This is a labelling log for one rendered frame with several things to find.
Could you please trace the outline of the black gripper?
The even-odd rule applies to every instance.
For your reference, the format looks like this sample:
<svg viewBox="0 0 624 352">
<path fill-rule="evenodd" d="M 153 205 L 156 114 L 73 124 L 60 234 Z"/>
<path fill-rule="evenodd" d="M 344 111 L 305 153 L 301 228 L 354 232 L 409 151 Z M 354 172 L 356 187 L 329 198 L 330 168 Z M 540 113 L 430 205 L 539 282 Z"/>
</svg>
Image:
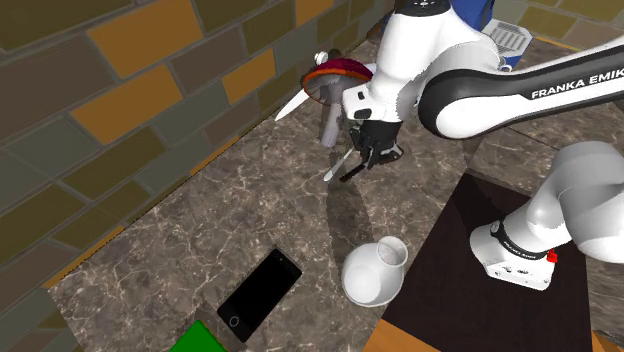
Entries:
<svg viewBox="0 0 624 352">
<path fill-rule="evenodd" d="M 404 150 L 394 144 L 401 127 L 401 122 L 364 121 L 349 128 L 354 148 L 360 153 L 366 169 L 370 170 L 373 166 L 372 155 L 375 148 L 383 150 L 377 159 L 379 165 L 397 161 L 402 157 Z"/>
</svg>

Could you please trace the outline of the thin black stick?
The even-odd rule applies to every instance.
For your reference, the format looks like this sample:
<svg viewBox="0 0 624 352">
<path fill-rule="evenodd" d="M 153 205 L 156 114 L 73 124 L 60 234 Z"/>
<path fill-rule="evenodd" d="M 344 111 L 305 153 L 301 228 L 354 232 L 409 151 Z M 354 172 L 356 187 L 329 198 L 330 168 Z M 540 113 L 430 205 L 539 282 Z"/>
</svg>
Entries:
<svg viewBox="0 0 624 352">
<path fill-rule="evenodd" d="M 347 182 L 366 168 L 365 164 L 360 164 L 340 177 L 341 182 Z"/>
</svg>

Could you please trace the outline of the silver table knife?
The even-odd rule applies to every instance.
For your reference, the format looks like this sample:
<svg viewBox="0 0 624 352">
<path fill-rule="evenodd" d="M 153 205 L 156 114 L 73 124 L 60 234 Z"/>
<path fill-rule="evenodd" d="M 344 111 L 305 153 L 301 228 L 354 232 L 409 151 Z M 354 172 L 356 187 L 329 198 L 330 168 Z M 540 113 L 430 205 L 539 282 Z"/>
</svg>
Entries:
<svg viewBox="0 0 624 352">
<path fill-rule="evenodd" d="M 350 148 L 342 157 L 340 157 L 336 163 L 328 170 L 328 172 L 324 175 L 323 180 L 325 182 L 329 182 L 339 171 L 340 167 L 344 164 L 346 159 L 353 152 L 353 148 Z"/>
</svg>

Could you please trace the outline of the red orange bowl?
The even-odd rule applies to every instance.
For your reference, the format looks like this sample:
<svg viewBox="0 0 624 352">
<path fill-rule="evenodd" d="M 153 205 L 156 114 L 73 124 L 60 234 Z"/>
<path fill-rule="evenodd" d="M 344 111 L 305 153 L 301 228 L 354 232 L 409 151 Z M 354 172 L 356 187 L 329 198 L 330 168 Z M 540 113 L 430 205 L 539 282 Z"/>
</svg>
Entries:
<svg viewBox="0 0 624 352">
<path fill-rule="evenodd" d="M 373 72 L 364 64 L 348 58 L 328 60 L 301 78 L 303 91 L 323 105 L 340 104 L 342 92 L 370 81 Z"/>
</svg>

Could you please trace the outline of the white pointed blade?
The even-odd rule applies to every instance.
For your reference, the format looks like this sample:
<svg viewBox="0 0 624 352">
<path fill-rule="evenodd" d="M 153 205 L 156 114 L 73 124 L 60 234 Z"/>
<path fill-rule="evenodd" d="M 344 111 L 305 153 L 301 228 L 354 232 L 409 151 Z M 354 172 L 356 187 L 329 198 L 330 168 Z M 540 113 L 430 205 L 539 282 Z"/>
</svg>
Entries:
<svg viewBox="0 0 624 352">
<path fill-rule="evenodd" d="M 304 89 L 301 89 L 291 100 L 289 100 L 284 107 L 278 112 L 275 117 L 275 121 L 278 121 L 292 111 L 294 111 L 297 107 L 299 107 L 302 103 L 304 103 L 309 98 L 309 95 L 305 92 Z"/>
</svg>

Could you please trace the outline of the white round vase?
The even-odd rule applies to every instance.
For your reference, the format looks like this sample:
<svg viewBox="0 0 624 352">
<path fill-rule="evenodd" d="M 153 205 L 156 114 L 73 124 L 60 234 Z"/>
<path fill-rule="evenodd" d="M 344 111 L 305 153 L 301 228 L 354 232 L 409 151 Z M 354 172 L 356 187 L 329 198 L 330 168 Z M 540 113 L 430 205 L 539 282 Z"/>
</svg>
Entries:
<svg viewBox="0 0 624 352">
<path fill-rule="evenodd" d="M 358 246 L 343 264 L 341 283 L 348 299 L 363 307 L 388 304 L 399 293 L 408 250 L 395 236 Z"/>
</svg>

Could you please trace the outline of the dark robot stand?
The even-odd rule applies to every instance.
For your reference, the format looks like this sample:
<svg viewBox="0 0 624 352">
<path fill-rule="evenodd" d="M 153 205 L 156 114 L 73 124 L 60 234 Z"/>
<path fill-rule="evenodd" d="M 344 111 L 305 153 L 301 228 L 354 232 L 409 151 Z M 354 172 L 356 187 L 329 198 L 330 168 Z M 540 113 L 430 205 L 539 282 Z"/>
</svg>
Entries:
<svg viewBox="0 0 624 352">
<path fill-rule="evenodd" d="M 384 320 L 440 352 L 592 352 L 585 257 L 557 248 L 544 291 L 491 278 L 469 236 L 527 196 L 464 174 L 410 266 Z"/>
</svg>

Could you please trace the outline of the blue and white appliance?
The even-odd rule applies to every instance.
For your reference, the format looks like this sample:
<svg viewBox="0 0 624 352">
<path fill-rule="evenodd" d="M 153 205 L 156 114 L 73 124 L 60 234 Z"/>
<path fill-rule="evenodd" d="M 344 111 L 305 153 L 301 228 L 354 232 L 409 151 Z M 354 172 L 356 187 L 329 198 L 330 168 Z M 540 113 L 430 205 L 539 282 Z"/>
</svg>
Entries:
<svg viewBox="0 0 624 352">
<path fill-rule="evenodd" d="M 504 71 L 510 71 L 526 52 L 533 36 L 526 28 L 493 18 L 495 0 L 449 0 L 457 15 L 496 44 Z"/>
</svg>

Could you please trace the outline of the black smartphone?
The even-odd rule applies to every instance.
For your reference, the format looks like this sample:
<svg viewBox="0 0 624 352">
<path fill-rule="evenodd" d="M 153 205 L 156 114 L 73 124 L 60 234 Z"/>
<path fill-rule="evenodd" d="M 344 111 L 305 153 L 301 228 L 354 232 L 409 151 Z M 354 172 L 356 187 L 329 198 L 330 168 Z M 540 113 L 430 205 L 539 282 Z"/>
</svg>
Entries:
<svg viewBox="0 0 624 352">
<path fill-rule="evenodd" d="M 302 271 L 273 248 L 219 306 L 217 313 L 245 343 L 301 277 Z"/>
</svg>

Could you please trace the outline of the green box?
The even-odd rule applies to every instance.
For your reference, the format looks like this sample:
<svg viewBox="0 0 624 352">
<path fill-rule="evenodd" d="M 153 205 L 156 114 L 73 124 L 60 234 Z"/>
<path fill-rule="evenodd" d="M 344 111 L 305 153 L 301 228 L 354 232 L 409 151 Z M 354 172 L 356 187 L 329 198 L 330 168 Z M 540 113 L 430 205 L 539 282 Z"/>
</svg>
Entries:
<svg viewBox="0 0 624 352">
<path fill-rule="evenodd" d="M 196 320 L 170 348 L 169 352 L 229 351 L 201 320 Z"/>
</svg>

